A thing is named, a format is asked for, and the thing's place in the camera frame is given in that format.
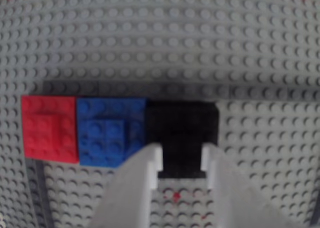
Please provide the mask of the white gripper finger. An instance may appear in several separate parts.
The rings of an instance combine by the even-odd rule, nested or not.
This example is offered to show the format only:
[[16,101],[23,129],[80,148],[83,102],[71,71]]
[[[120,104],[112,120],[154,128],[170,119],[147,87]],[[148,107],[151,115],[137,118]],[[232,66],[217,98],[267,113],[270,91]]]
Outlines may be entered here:
[[284,228],[285,217],[229,158],[212,143],[202,147],[201,169],[213,192],[218,228]]
[[151,143],[119,167],[108,185],[92,220],[91,228],[148,228],[152,193],[163,170],[163,149]]

